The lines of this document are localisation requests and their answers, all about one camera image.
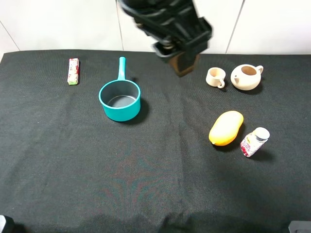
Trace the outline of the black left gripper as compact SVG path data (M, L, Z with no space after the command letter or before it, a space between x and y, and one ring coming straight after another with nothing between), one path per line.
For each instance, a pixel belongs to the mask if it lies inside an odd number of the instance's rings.
M212 27L198 17L191 0L120 0L122 10L136 27L156 40L158 57L172 57L169 65L177 76L194 71L199 53L208 48Z

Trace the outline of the grey robot base corner left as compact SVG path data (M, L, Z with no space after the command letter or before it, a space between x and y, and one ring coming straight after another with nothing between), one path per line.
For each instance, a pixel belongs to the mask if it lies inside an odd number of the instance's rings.
M6 228L6 224L7 224L7 221L6 221L5 216L0 215L0 233L4 233L4 230Z

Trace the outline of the grey robot base corner right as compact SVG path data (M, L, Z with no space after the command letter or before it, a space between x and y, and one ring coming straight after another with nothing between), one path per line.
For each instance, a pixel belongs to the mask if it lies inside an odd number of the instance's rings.
M311 221L292 221L288 229L290 233L311 233Z

